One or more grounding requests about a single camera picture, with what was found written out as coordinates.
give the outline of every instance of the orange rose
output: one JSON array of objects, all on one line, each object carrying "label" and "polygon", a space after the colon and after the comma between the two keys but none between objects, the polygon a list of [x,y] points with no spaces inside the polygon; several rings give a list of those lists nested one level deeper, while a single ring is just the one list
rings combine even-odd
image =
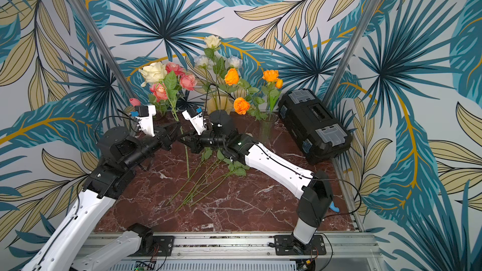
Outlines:
[{"label": "orange rose", "polygon": [[281,87],[283,87],[283,80],[278,79],[278,81],[276,81],[275,86],[276,88],[281,89]]},{"label": "orange rose", "polygon": [[232,86],[233,84],[237,84],[239,82],[239,75],[236,69],[231,68],[230,70],[228,70],[226,73],[226,76],[224,77],[224,81],[229,86]]},{"label": "orange rose", "polygon": [[278,80],[278,71],[277,70],[266,70],[263,72],[263,80],[267,82],[274,82]]},{"label": "orange rose", "polygon": [[234,111],[238,114],[246,114],[249,110],[249,103],[243,98],[237,98],[234,100]]}]

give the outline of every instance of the pink rose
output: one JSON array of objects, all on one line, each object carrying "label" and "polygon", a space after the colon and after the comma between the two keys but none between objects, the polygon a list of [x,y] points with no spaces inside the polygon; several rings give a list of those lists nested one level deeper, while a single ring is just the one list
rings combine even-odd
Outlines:
[{"label": "pink rose", "polygon": [[166,90],[160,83],[155,83],[151,86],[150,91],[156,97],[157,101],[161,99],[167,99]]},{"label": "pink rose", "polygon": [[166,70],[167,70],[167,73],[170,73],[171,71],[173,71],[176,74],[176,76],[184,74],[184,69],[181,66],[179,66],[179,64],[172,63],[172,62],[169,62],[166,64]]},{"label": "pink rose", "polygon": [[131,103],[131,105],[133,105],[134,107],[135,106],[140,106],[141,105],[141,101],[138,100],[138,99],[129,99],[129,102]]},{"label": "pink rose", "polygon": [[179,80],[179,84],[186,90],[193,91],[194,86],[196,86],[198,82],[196,81],[196,77],[194,75],[183,75]]}]

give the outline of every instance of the marble table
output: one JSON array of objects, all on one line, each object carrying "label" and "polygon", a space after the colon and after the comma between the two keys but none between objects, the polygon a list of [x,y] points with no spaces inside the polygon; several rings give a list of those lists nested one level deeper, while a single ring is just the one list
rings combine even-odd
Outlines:
[{"label": "marble table", "polygon": [[[231,116],[240,132],[252,133],[256,137],[259,123],[248,115]],[[183,122],[184,130],[189,123]],[[310,166],[292,140],[284,125],[275,123],[271,139],[265,146],[291,163],[312,170],[324,170],[330,178],[336,178],[331,161]],[[191,172],[201,156],[189,151]],[[212,157],[206,165],[215,160]],[[194,180],[204,172],[200,167]],[[227,165],[221,164],[209,180],[227,172]],[[192,187],[188,183],[167,205],[173,195],[187,180],[186,154],[184,145],[176,142],[172,151],[158,151],[153,168],[149,172],[138,170],[136,177],[112,208],[102,217],[96,232],[122,232],[138,222],[153,228],[155,232],[222,232],[222,231],[291,231],[298,220],[296,199],[284,186],[264,173],[250,169],[246,177],[230,176],[214,192],[193,206],[186,205],[176,211]],[[347,212],[340,185],[330,182],[334,193],[334,204],[340,212]],[[323,231],[354,230],[350,216],[327,218],[320,226]]]}]

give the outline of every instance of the tropical leaf wallpaper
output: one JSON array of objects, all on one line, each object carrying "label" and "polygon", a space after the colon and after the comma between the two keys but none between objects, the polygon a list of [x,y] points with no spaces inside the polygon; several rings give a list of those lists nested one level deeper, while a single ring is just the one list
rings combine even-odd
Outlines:
[{"label": "tropical leaf wallpaper", "polygon": [[[214,82],[193,66],[210,34],[252,85],[277,69],[284,90],[322,97],[367,2],[82,1],[144,103],[138,69],[155,61]],[[481,3],[381,0],[329,104],[354,135],[338,164],[360,187],[354,200],[391,269],[482,268]],[[97,124],[132,107],[65,0],[1,0],[0,39],[0,258],[13,271],[95,168],[95,137],[115,121]]]}]

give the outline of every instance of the clear glass vase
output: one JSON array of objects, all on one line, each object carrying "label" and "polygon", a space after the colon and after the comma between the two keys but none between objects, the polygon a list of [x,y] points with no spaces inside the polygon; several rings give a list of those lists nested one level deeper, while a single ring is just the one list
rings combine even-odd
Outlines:
[{"label": "clear glass vase", "polygon": [[269,143],[274,124],[278,120],[278,116],[275,113],[268,112],[267,114],[268,117],[266,119],[259,121],[258,139],[261,143]]}]

